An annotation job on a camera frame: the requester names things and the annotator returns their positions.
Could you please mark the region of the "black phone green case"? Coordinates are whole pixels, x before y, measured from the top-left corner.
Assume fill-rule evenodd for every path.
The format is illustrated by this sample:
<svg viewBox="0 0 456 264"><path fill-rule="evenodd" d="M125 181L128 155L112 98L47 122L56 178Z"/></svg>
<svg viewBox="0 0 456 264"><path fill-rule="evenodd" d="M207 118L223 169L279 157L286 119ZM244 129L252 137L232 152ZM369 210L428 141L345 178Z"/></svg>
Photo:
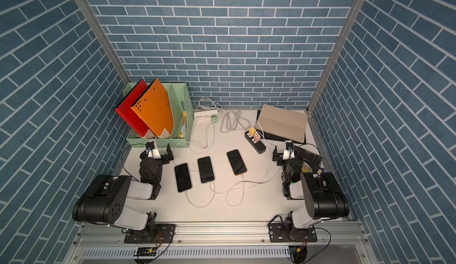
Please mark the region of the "black phone green case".
<svg viewBox="0 0 456 264"><path fill-rule="evenodd" d="M175 167L175 177L179 193L192 189L191 175L187 163Z"/></svg>
<svg viewBox="0 0 456 264"><path fill-rule="evenodd" d="M202 157L198 159L198 170L202 184L213 182L215 180L213 166L210 157Z"/></svg>

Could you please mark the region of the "black phone pink case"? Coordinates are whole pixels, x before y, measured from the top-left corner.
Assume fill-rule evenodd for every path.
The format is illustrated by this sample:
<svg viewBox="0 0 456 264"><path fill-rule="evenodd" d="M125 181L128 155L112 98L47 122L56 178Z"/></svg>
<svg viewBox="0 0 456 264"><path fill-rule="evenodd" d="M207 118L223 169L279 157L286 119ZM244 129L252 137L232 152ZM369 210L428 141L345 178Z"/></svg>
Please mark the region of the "black phone pink case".
<svg viewBox="0 0 456 264"><path fill-rule="evenodd" d="M227 153L227 157L235 176L239 176L247 172L245 163L237 149L229 151Z"/></svg>

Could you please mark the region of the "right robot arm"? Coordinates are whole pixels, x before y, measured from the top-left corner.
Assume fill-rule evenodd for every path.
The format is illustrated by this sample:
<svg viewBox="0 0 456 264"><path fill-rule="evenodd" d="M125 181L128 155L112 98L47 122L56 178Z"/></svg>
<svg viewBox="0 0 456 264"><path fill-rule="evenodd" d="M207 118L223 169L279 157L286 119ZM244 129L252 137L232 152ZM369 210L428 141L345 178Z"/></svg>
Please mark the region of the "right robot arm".
<svg viewBox="0 0 456 264"><path fill-rule="evenodd" d="M289 201L304 201L304 206L280 215L268 223L272 243L316 242L315 226L349 215L349 202L333 173L319 167L321 158L302 148L286 143L285 151L273 151L273 161L282 169L282 193Z"/></svg>

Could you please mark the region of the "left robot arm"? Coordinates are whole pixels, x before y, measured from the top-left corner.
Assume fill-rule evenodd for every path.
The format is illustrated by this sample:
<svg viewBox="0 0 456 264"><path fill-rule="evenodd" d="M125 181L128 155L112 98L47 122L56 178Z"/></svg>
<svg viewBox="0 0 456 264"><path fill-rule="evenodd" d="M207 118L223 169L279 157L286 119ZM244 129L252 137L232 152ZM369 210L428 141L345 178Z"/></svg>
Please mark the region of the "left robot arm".
<svg viewBox="0 0 456 264"><path fill-rule="evenodd" d="M174 160L171 146L161 154L154 141L140 155L140 179L98 175L74 205L77 222L114 226L125 230L125 244L171 244L176 225L157 224L155 212L141 212L125 204L128 199L154 201L161 190L163 166Z"/></svg>

